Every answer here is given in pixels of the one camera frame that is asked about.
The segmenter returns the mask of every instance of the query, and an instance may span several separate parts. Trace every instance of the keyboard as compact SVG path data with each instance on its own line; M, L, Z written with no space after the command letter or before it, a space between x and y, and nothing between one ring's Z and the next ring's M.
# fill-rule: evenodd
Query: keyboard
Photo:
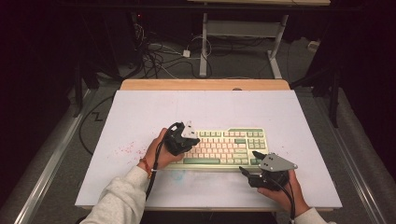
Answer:
M239 166L258 171L261 160L252 151L268 154L262 128L196 130L200 143L185 153L184 159L172 162L165 170L202 170L240 172Z

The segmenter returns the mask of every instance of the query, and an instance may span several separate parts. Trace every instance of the sweatshirt sleeve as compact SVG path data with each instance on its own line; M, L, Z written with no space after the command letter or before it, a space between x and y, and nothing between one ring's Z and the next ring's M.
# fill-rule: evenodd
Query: sweatshirt sleeve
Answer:
M81 223L139 223L146 205L148 184L148 174L138 166L126 176L114 178Z
M315 208L302 213L294 219L295 224L335 224L335 222L326 222Z

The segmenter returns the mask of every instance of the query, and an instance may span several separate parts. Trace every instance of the human hand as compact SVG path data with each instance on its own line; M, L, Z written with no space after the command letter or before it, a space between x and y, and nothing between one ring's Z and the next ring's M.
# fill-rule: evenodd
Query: human hand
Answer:
M145 158L148 163L149 169L152 169L152 167L154 166L155 152L156 152L158 144L160 144L160 142L163 140L163 136L165 135L166 130L167 129L163 128L160 132L160 135L157 138L154 138L148 147ZM171 163L172 161L180 161L183 158L184 158L184 153L174 156L166 149L165 144L163 144L163 146L161 148L160 156L157 161L158 162L157 169L162 169L165 166L167 166L169 163ZM137 166L146 170L145 163L143 163L142 161L139 162L137 164Z
M285 190L291 195L291 188L293 189L293 194L294 195L294 203L295 203L295 216L299 216L300 214L306 212L309 210L308 204L306 204L304 197L303 197L303 191L301 189L300 183L297 180L296 174L294 170L289 170L289 182L290 184L287 184L284 188ZM286 211L290 212L291 209L291 204L288 196L283 192L283 190L276 191L276 190L269 190L265 188L258 188L257 191L276 201L277 203L282 206L283 209Z

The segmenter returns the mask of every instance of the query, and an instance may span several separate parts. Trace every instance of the table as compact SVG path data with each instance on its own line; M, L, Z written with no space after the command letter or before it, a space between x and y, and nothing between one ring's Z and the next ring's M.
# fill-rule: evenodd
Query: table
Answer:
M282 5L282 6L328 6L330 0L189 0L192 2L228 3L228 4L253 4L253 5ZM253 37L274 37L275 44L272 50L267 51L269 64L271 65L274 78L282 78L276 62L276 53L282 40L283 32L289 15L283 15L280 22L257 22L257 21L210 21L207 13L204 13L202 31L202 53L200 61L200 77L206 77L207 66L207 36L208 35L232 35Z
M235 88L243 91L231 91ZM230 118L247 111L251 117L238 118L233 124L265 127L270 151L299 165L296 173L308 204L318 210L341 207L298 99L280 79L125 80L114 99L76 206L95 205L113 177L124 175L137 164L144 148L158 134L155 130L188 117L196 129L223 127ZM278 211L280 207L258 195L239 173L160 171L146 210Z

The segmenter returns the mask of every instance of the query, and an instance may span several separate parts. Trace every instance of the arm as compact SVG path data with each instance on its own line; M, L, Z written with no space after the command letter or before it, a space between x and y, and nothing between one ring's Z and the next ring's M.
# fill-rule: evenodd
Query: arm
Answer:
M296 224L327 223L326 221L323 220L323 218L320 216L320 214L317 212L315 208L310 208L308 204L305 202L305 199L303 197L303 191L301 189L300 183L297 180L294 170L289 170L289 179L290 179L290 184L286 185L285 189L291 195L290 186L292 188L292 193L294 195L294 203L295 203L295 216L296 216L296 218L294 219L295 223ZM257 191L260 194L267 196L268 198L276 201L277 203L280 204L280 206L282 206L283 209L290 212L291 204L289 198L286 196L286 194L283 191L281 190L272 191L265 188L258 188Z
M166 129L148 147L146 160L148 168L154 164L155 150L163 139ZM173 156L163 146L158 159L162 169L172 161L180 161L184 154ZM146 205L146 189L149 185L146 164L140 161L123 177L114 178L102 193L99 203L81 223L139 223Z

